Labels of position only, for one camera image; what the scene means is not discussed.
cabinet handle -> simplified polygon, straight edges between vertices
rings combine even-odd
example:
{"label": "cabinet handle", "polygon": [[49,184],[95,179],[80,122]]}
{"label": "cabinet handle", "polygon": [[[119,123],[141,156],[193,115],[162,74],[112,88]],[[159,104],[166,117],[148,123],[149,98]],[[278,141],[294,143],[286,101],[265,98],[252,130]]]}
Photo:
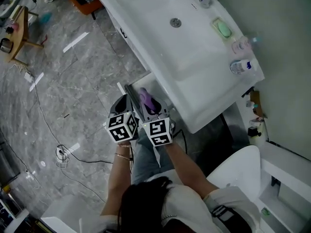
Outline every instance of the cabinet handle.
{"label": "cabinet handle", "polygon": [[125,33],[123,32],[122,28],[120,28],[120,30],[121,30],[121,33],[123,34],[124,39],[126,39],[127,36],[126,36]]}

fiducial marker cube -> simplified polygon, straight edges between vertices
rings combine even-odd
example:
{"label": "fiducial marker cube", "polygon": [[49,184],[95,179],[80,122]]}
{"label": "fiducial marker cube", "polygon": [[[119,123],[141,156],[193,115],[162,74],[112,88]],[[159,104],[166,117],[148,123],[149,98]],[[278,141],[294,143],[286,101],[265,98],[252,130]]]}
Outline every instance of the fiducial marker cube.
{"label": "fiducial marker cube", "polygon": [[169,117],[143,123],[142,127],[155,147],[173,142],[173,127]]}
{"label": "fiducial marker cube", "polygon": [[135,114],[132,112],[125,112],[108,118],[106,122],[106,130],[111,139],[116,143],[131,140],[135,134],[137,126]]}

orange chair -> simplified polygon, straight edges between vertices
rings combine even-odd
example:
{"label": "orange chair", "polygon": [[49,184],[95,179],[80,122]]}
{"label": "orange chair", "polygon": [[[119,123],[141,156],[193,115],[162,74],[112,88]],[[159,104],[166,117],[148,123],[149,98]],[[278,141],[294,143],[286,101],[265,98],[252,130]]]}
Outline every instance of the orange chair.
{"label": "orange chair", "polygon": [[103,4],[99,0],[93,0],[91,3],[86,3],[83,5],[79,4],[77,0],[70,0],[70,1],[73,2],[74,6],[76,6],[81,11],[82,14],[86,16],[92,14],[94,20],[96,20],[94,11],[103,7]]}

gray wall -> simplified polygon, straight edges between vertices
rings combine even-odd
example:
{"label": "gray wall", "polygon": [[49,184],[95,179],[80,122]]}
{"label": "gray wall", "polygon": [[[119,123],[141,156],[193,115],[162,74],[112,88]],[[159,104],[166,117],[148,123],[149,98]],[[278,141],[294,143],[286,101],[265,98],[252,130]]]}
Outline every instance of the gray wall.
{"label": "gray wall", "polygon": [[256,85],[269,139],[311,160],[311,0],[219,0],[244,34],[266,79]]}

shoe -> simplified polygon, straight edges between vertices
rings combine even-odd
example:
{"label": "shoe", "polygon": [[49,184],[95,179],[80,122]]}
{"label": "shoe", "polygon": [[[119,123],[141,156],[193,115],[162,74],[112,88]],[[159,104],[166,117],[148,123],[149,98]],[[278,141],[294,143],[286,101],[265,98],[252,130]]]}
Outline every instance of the shoe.
{"label": "shoe", "polygon": [[53,2],[54,0],[44,0],[45,3]]}

